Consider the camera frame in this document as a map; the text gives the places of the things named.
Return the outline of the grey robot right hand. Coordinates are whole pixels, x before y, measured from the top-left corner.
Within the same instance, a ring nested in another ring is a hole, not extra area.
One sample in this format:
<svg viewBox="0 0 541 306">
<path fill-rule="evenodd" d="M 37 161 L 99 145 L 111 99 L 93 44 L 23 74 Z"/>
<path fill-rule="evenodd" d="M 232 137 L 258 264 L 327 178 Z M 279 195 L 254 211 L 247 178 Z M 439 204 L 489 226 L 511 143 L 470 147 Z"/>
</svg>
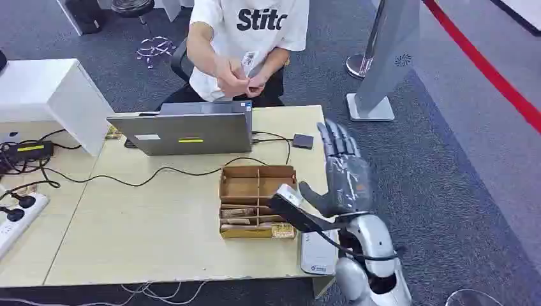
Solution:
<svg viewBox="0 0 541 306">
<path fill-rule="evenodd" d="M 326 218 L 367 212 L 372 205 L 370 169 L 357 142 L 342 125 L 332 120 L 319 122 L 317 128 L 325 153 L 328 191 L 318 194 L 308 183 L 301 182 L 302 197 Z"/>
</svg>

